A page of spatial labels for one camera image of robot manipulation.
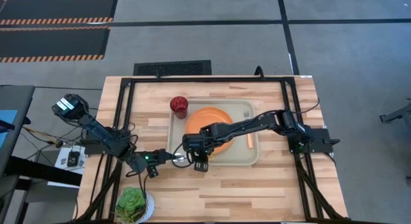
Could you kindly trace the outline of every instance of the beige tray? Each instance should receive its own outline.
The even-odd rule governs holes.
[[[228,113],[232,122],[244,120],[244,112],[249,111],[250,118],[255,116],[254,107],[245,100],[241,99],[191,99],[188,101],[188,115],[185,119],[178,119],[170,112],[170,125],[168,131],[168,151],[173,153],[181,144],[182,136],[186,130],[186,121],[188,117],[196,110],[204,107],[216,107]],[[209,164],[214,166],[250,166],[259,158],[258,138],[257,135],[251,134],[253,148],[248,147],[247,136],[242,135],[235,137],[232,144],[226,150],[216,155],[211,155]]]

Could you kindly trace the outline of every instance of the gray carpet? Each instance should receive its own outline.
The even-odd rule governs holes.
[[[411,18],[411,0],[284,0],[289,19]],[[277,0],[119,0],[115,22],[280,19]],[[291,25],[301,74],[312,74],[335,146],[349,216],[411,222],[410,135],[401,121],[378,116],[411,97],[411,24]],[[112,28],[101,61],[0,65],[0,84],[102,87],[106,76],[131,75],[134,63],[211,60],[213,74],[291,74],[281,25]],[[32,127],[56,135],[70,127],[51,112],[67,90],[37,89]],[[97,107],[99,91],[75,91]],[[35,152],[24,139],[14,155]],[[13,201],[17,207],[19,196]],[[34,203],[24,223],[67,221],[74,199]],[[9,213],[6,223],[11,223]]]

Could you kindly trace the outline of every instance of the succulent plant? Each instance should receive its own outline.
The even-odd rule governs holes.
[[[125,223],[135,223],[146,211],[146,200],[140,188],[126,188],[116,205],[116,216]]]

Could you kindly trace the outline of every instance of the black cable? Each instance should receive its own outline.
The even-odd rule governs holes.
[[[78,125],[78,124],[75,124],[75,123],[73,124],[72,121],[67,121],[67,120],[64,119],[64,118],[62,118],[62,120],[63,120],[64,123],[68,124],[69,126],[73,126],[73,127],[76,127],[76,128],[84,128],[84,126]]]
[[[93,184],[93,186],[92,186],[92,191],[91,191],[90,205],[91,205],[92,200],[93,200],[93,198],[94,198],[94,191],[96,190],[98,173],[100,172],[100,167],[101,167],[101,162],[103,162],[103,157],[104,157],[104,155],[101,154],[100,160],[98,161],[97,172],[96,172],[96,176],[94,177],[94,184]]]
[[[76,130],[78,127],[76,127],[76,128],[73,128],[72,130],[70,130],[68,133],[66,133],[66,134],[64,134],[63,136],[61,136],[61,137],[59,137],[57,140],[59,141],[59,140],[61,140],[63,137],[65,137],[65,136],[67,136],[67,135],[69,135],[69,134],[71,134],[74,130]]]
[[[139,172],[141,172],[141,171],[140,171],[139,164],[136,164],[136,166],[137,166],[137,170],[138,170]],[[146,191],[144,191],[144,187],[143,187],[143,185],[141,184],[141,174],[139,173],[139,174],[138,174],[138,176],[139,176],[139,184],[140,184],[140,189],[141,189],[141,190],[142,190],[142,192],[143,192],[144,199],[147,201],[147,194],[146,194]]]
[[[307,157],[307,155],[310,153],[310,146],[311,146],[310,144],[309,144],[309,145],[307,145],[307,153],[306,153],[306,154],[304,154],[304,156],[303,156],[303,157],[301,157],[301,158],[300,158],[300,160],[301,160],[301,159],[306,158],[306,157]]]
[[[134,177],[137,176],[138,173],[134,172],[134,171],[130,171],[128,173],[126,173],[126,177]]]
[[[188,152],[186,152],[186,156],[187,156],[187,161],[188,161],[188,163],[192,164],[193,162],[190,160],[190,157],[189,157],[189,153],[188,153]]]
[[[78,200],[76,198],[76,215],[74,216],[74,219],[77,219],[77,215],[78,215]]]
[[[39,141],[42,141],[42,142],[47,143],[47,144],[54,144],[53,141],[46,141],[46,140],[40,139],[40,138],[38,138],[36,135],[34,135],[30,130],[27,130],[27,129],[25,129],[25,130],[26,130],[32,137],[36,138],[36,139],[39,140]]]
[[[179,150],[179,148],[181,148],[181,146],[182,146],[182,143],[174,150],[174,152],[173,152],[173,156],[175,156],[175,154],[177,153],[177,151]],[[193,163],[192,162],[190,162],[190,160],[188,160],[188,165],[185,165],[185,166],[179,166],[179,165],[177,165],[175,162],[174,162],[174,160],[171,160],[171,163],[173,164],[173,166],[175,166],[175,167],[177,167],[177,168],[180,168],[180,169],[184,169],[184,168],[187,168],[187,167],[189,167],[190,165],[192,165]]]
[[[45,156],[45,154],[43,154],[43,153],[41,152],[41,150],[40,150],[33,142],[31,142],[24,134],[22,134],[22,133],[20,133],[20,134],[21,134],[31,145],[33,145],[34,148],[36,148],[37,151],[40,152],[41,155],[43,155],[43,157],[49,162],[50,166],[54,166],[54,164],[51,163],[51,161]]]
[[[42,151],[43,149],[45,149],[45,148],[47,148],[47,147],[49,147],[49,146],[51,146],[51,144],[48,144],[48,145],[46,145],[45,147],[41,147],[41,149],[39,149],[39,151]],[[30,157],[36,155],[39,151],[36,151],[35,153],[31,154],[30,156],[26,157],[25,159],[26,159],[26,160],[29,159]]]
[[[128,125],[133,125],[133,129],[131,129],[131,130],[129,130],[130,132],[133,132],[134,131],[134,129],[136,128],[136,124],[134,124],[133,122],[130,122]]]
[[[82,139],[84,139],[84,137],[83,137],[83,133],[84,133],[84,130],[86,130],[86,129],[82,129],[82,133],[80,134],[80,137],[82,138]]]
[[[55,136],[55,135],[51,135],[51,134],[48,134],[48,133],[46,133],[46,132],[41,132],[41,133],[44,134],[44,135],[50,136],[50,137],[54,137],[54,138],[57,139],[57,141],[62,140],[62,141],[64,141],[64,142],[66,142],[66,143],[72,142],[72,143],[71,143],[72,145],[79,144],[79,142],[77,142],[76,140],[81,137],[81,135],[79,135],[78,137],[76,137],[76,138],[74,138],[74,139],[68,139],[68,138],[64,138],[64,137],[63,137],[63,136],[66,136],[66,135],[68,135],[68,134],[65,134],[65,135],[63,135],[63,136],[61,136],[61,137],[57,137],[57,136]]]
[[[320,98],[317,98],[317,99],[318,99],[317,104],[314,105],[313,107],[311,107],[311,108],[309,108],[305,111],[302,111],[302,112],[293,112],[293,111],[291,111],[291,112],[294,113],[294,114],[303,114],[303,113],[309,112],[309,111],[313,110],[314,108],[316,108],[320,104]]]
[[[149,174],[146,175],[146,177],[144,178],[144,182],[143,182],[143,191],[144,191],[144,194],[145,194],[145,195],[147,195],[147,192],[146,192],[146,180],[147,180],[148,176],[149,176]]]
[[[136,137],[136,139],[134,140],[134,142],[133,142],[133,145],[135,146],[136,145],[136,143],[137,143],[137,140],[138,140],[138,136],[137,135],[135,135],[135,137]]]

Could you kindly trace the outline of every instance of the white paper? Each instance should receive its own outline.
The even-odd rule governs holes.
[[[77,166],[73,167],[67,167],[67,160],[69,156],[70,151],[79,151],[80,156],[78,158],[78,163]],[[79,173],[83,175],[84,172],[84,166],[85,166],[85,155],[84,155],[84,147],[81,146],[73,146],[72,148],[61,148],[60,153],[58,154],[56,164],[54,167],[60,168],[60,169],[65,169],[65,170],[70,170],[71,172],[74,173]],[[47,185],[53,185],[53,186],[60,186],[60,187],[70,187],[70,188],[80,188],[79,186],[76,185],[67,185],[63,183],[58,183],[58,182],[48,182]]]

